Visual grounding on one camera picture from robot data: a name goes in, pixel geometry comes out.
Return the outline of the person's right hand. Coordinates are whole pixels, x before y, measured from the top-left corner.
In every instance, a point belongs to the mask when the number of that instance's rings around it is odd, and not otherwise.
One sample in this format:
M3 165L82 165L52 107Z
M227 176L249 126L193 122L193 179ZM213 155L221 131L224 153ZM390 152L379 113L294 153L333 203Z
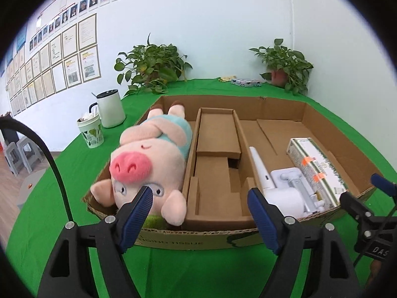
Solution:
M366 295L384 295L386 281L384 280L384 266L386 261L373 260L369 266L369 277L365 286Z

